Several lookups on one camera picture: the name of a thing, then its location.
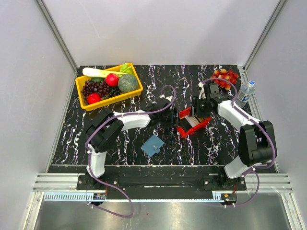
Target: white wall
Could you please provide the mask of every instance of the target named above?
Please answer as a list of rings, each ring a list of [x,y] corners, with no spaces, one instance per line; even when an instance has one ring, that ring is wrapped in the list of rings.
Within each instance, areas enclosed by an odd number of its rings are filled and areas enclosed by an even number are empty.
[[[45,0],[78,65],[243,65],[277,2]]]
[[[0,225],[17,230],[44,172],[73,72],[33,0],[0,3]]]
[[[288,173],[307,224],[307,1],[291,0],[250,68],[264,119],[273,122],[277,163]]]

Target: yellow tray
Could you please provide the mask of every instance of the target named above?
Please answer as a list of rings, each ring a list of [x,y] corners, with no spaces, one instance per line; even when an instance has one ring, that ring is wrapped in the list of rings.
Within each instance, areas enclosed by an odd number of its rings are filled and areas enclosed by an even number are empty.
[[[139,83],[138,89],[135,90],[135,91],[128,92],[128,93],[123,93],[123,94],[118,95],[116,97],[112,97],[112,98],[109,98],[109,99],[102,100],[100,102],[96,102],[94,104],[86,105],[84,103],[83,95],[81,93],[82,87],[85,85],[85,82],[87,80],[90,80],[91,77],[81,76],[81,77],[76,78],[76,85],[77,85],[77,90],[78,90],[78,95],[79,95],[79,100],[80,100],[81,108],[85,109],[86,111],[92,111],[94,109],[98,109],[98,108],[101,108],[103,106],[106,106],[106,105],[109,105],[109,104],[113,104],[113,103],[116,103],[116,102],[120,102],[122,100],[125,100],[125,99],[128,99],[128,98],[140,95],[141,92],[143,91],[143,86],[141,84],[141,81],[140,81],[140,79],[139,79],[139,77],[138,77],[138,75],[137,75],[137,73],[136,73],[136,71],[135,71],[135,69],[133,67],[133,64],[132,63],[128,63],[128,66],[132,67],[133,73],[134,73],[136,79],[138,80],[138,83]],[[112,67],[112,68],[109,68],[109,69],[106,69],[106,70],[119,72],[120,71],[120,67],[121,67],[121,65],[120,66],[115,66],[115,67]]]

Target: plastic bottle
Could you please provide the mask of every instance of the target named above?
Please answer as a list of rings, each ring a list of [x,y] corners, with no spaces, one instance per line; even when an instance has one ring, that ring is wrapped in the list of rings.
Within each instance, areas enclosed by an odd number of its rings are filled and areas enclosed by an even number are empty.
[[[248,83],[243,84],[239,90],[238,97],[236,98],[235,103],[240,108],[243,108],[246,102],[248,102],[249,98],[255,91],[254,88],[255,82],[250,80]]]

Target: light blue square object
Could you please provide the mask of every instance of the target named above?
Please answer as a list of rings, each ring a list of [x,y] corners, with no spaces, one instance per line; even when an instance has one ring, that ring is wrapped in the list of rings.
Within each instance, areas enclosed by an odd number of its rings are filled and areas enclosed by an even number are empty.
[[[160,152],[160,148],[164,145],[164,142],[157,137],[152,135],[141,147],[141,149],[149,156],[152,157],[155,153]]]

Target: black marble table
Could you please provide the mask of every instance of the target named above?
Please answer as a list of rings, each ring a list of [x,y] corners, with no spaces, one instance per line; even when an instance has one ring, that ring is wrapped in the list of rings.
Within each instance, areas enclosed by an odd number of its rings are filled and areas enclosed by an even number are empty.
[[[82,75],[84,67],[87,66],[80,67],[78,76]],[[144,87],[142,94],[109,105],[113,111],[144,109],[158,99],[161,88],[166,84],[176,88],[175,106],[181,111],[190,107],[192,96],[199,95],[198,83],[208,79],[214,70],[232,69],[239,74],[236,65],[146,65],[135,66],[135,69]],[[240,84],[241,80],[238,79],[236,87],[239,88]],[[165,91],[166,96],[171,93],[170,89]],[[248,105],[245,110],[250,113]],[[89,122],[86,113],[80,107],[77,89],[74,87],[49,172],[76,172],[76,168],[80,168],[78,166],[87,164],[83,134],[84,124]],[[148,157],[141,146],[153,134],[165,144],[160,153]],[[224,118],[213,115],[206,128],[187,138],[182,138],[175,128],[163,128],[160,125],[124,131],[117,138],[116,146],[108,152],[106,165],[220,165],[231,162],[237,156],[237,149],[238,131]]]

